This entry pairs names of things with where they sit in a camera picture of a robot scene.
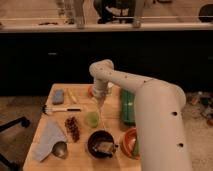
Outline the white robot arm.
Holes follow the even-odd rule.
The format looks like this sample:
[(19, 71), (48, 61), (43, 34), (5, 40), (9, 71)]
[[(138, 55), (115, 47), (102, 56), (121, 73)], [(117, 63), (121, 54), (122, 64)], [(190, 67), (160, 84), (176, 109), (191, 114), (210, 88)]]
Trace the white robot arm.
[(116, 71), (109, 59), (92, 63), (89, 72), (94, 79), (92, 93), (100, 105), (109, 82), (135, 95), (141, 171), (193, 171), (182, 120), (186, 96), (179, 86)]

